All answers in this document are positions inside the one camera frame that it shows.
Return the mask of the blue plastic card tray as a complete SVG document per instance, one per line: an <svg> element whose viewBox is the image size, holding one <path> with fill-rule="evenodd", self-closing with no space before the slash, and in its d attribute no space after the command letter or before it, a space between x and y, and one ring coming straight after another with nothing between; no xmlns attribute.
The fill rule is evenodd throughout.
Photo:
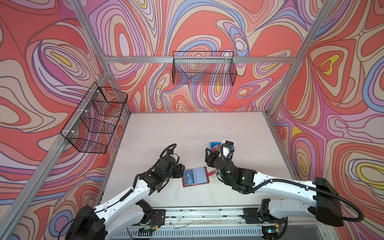
<svg viewBox="0 0 384 240"><path fill-rule="evenodd" d="M220 149L221 149L221 142L211 142L210 143L210 149L212 150L212 151L220 151Z"/></svg>

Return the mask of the blue credit card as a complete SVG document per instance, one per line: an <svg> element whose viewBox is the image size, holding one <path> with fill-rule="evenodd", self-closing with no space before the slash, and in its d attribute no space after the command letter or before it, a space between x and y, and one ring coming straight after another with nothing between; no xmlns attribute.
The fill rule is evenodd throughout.
<svg viewBox="0 0 384 240"><path fill-rule="evenodd" d="M194 171L185 170L183 180L185 186L193 186L195 184Z"/></svg>

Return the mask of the red leather card holder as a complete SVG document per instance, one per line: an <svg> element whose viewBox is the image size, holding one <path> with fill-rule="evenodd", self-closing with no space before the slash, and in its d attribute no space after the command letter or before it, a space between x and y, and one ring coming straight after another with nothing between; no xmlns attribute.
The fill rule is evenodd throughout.
<svg viewBox="0 0 384 240"><path fill-rule="evenodd" d="M199 168L193 168L193 169L186 169L186 170L193 170L194 171L194 179L195 179L195 184L193 186L198 186L198 185L205 185L210 183L210 177L216 174L216 170L208 171L207 167L199 167ZM184 176L182 177L183 181L183 187L192 187L192 186L185 186L184 185Z"/></svg>

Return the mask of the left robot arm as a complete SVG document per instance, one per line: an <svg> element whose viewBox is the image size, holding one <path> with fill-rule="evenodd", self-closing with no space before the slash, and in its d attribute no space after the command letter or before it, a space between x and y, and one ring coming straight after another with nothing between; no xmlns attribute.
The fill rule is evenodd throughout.
<svg viewBox="0 0 384 240"><path fill-rule="evenodd" d="M147 225L153 208L146 202L151 194L159 193L171 179L180 179L185 166L175 154L177 144L166 147L155 164L137 174L133 184L114 198L95 207L83 207L63 229L66 240L110 240L125 227Z"/></svg>

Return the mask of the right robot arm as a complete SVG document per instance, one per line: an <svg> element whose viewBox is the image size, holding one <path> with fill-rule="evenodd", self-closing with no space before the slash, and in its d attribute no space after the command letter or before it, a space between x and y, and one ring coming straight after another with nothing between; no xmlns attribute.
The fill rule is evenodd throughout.
<svg viewBox="0 0 384 240"><path fill-rule="evenodd" d="M207 148L205 162L215 168L220 182L242 195L260 193L282 197L277 201L262 200L258 212L262 221L310 217L328 226L342 227L345 222L364 220L362 210L341 197L328 180L317 177L315 181L294 181L238 168L232 161L234 151L227 143L222 144L219 151Z"/></svg>

